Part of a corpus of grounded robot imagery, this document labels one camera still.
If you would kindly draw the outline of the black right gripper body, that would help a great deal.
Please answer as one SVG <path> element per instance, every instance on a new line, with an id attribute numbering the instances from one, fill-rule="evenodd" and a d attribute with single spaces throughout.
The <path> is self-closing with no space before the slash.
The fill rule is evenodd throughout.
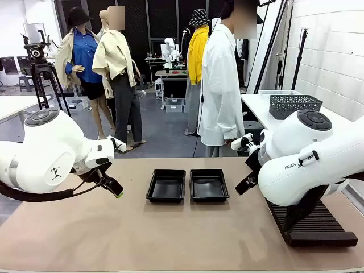
<path id="1" fill-rule="evenodd" d="M 254 151 L 250 152 L 245 161 L 245 164 L 251 169 L 254 175 L 258 175 L 260 169 L 262 168 L 262 165 L 259 162 L 259 151 L 260 148 L 256 148 Z"/>

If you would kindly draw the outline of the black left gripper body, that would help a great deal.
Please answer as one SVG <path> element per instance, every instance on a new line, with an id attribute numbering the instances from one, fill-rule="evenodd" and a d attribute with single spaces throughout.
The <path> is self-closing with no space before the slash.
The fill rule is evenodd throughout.
<path id="1" fill-rule="evenodd" d="M 106 171 L 111 167 L 112 162 L 100 165 L 90 171 L 90 182 L 99 182 L 102 179 L 110 179 Z"/>

